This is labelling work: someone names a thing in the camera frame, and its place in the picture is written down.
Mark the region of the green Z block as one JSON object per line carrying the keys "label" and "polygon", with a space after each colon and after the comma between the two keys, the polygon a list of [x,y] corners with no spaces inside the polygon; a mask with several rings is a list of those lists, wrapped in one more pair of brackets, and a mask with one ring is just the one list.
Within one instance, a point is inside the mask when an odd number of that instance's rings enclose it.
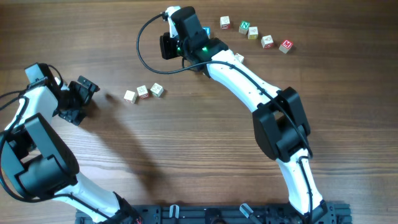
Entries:
{"label": "green Z block", "polygon": [[150,91],[154,96],[160,98],[164,92],[164,88],[160,84],[154,83]]}

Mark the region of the red G block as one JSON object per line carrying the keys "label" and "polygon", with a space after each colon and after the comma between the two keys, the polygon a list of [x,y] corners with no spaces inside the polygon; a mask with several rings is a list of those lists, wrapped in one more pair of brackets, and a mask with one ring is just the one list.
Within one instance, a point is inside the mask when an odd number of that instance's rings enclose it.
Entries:
{"label": "red G block", "polygon": [[124,100],[126,102],[134,104],[137,100],[137,93],[134,91],[127,90],[124,95]]}

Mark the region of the red block with drawing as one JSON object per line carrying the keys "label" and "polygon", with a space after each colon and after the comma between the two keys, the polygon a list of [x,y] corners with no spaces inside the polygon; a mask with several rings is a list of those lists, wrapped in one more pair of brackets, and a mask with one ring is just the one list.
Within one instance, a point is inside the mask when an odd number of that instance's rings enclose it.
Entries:
{"label": "red block with drawing", "polygon": [[140,99],[145,99],[149,97],[149,92],[145,85],[137,87],[137,94],[139,95]]}

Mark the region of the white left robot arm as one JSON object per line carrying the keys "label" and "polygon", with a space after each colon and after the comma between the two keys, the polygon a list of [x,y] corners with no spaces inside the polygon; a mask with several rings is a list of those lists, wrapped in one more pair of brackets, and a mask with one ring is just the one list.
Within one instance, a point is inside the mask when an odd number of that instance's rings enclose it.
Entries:
{"label": "white left robot arm", "polygon": [[29,84],[16,92],[19,107],[1,133],[3,189],[25,203],[65,202],[92,223],[142,223],[125,199],[80,172],[76,157],[50,124],[59,116],[78,126],[99,86],[83,76],[66,84],[54,72],[46,63],[25,68]]}

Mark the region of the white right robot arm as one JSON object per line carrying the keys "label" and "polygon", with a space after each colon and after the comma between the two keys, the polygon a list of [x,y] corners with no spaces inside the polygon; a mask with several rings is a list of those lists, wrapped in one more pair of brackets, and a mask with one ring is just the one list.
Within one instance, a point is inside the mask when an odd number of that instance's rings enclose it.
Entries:
{"label": "white right robot arm", "polygon": [[183,57],[247,106],[258,146],[279,164],[289,203],[307,223],[319,220],[324,201],[309,166],[310,126],[299,94],[291,87],[280,90],[261,80],[224,42],[209,38],[193,7],[168,7],[162,17],[170,26],[160,37],[162,57]]}

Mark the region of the blue P block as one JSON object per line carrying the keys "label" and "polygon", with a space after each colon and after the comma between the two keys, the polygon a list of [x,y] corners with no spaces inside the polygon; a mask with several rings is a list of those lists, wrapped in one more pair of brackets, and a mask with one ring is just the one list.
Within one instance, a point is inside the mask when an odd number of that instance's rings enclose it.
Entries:
{"label": "blue P block", "polygon": [[210,34],[211,34],[210,28],[209,28],[209,27],[203,27],[203,29],[205,30],[205,32],[206,32],[208,38],[210,38]]}

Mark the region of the red X block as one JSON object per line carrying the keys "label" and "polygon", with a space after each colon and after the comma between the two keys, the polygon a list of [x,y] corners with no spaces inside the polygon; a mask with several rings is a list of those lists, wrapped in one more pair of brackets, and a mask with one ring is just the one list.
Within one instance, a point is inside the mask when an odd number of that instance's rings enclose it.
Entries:
{"label": "red X block", "polygon": [[231,27],[229,16],[220,17],[220,27],[221,29],[229,29]]}

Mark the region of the yellow V block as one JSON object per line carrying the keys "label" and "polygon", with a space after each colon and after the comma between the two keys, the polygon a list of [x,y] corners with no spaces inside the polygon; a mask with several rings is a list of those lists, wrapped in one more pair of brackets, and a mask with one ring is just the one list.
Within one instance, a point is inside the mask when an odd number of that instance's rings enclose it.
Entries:
{"label": "yellow V block", "polygon": [[236,57],[236,59],[237,59],[240,63],[243,63],[243,61],[244,61],[244,56],[242,56],[242,55],[239,54],[239,53],[236,53],[236,54],[235,54],[235,57]]}

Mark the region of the green N block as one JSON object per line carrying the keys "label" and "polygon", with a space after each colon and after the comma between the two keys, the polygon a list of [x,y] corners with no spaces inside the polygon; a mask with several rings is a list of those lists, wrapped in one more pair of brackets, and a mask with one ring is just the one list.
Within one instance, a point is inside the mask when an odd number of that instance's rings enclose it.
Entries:
{"label": "green N block", "polygon": [[238,32],[240,34],[246,35],[250,28],[250,23],[248,21],[241,21]]}

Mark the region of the yellow side block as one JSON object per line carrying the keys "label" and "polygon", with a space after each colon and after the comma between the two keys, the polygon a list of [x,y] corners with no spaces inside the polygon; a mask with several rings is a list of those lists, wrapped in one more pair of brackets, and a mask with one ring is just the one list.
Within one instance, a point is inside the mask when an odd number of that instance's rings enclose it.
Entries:
{"label": "yellow side block", "polygon": [[249,27],[248,29],[248,39],[255,40],[258,38],[259,32],[257,27]]}

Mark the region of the red Q block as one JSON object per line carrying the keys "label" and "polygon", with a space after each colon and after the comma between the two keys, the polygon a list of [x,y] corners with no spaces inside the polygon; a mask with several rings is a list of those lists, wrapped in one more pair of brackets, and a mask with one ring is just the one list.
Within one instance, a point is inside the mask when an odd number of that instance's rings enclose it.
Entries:
{"label": "red Q block", "polygon": [[261,38],[261,45],[263,49],[269,49],[274,46],[274,41],[271,35],[266,35]]}

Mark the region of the red M block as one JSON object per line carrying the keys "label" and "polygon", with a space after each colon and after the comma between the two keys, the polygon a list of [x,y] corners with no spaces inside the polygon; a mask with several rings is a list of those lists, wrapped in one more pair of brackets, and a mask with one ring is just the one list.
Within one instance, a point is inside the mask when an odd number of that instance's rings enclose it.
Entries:
{"label": "red M block", "polygon": [[279,50],[284,54],[287,54],[290,51],[290,49],[293,47],[293,45],[294,43],[292,41],[285,39],[281,42]]}

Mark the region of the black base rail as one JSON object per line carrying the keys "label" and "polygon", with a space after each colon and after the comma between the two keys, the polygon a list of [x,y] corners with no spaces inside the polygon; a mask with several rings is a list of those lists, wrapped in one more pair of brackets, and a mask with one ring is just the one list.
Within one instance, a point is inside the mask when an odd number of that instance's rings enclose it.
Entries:
{"label": "black base rail", "polygon": [[[252,206],[246,215],[238,206],[194,207],[172,205],[137,205],[138,223],[303,223],[304,218],[288,203]],[[324,202],[312,213],[312,223],[352,224],[348,204]]]}

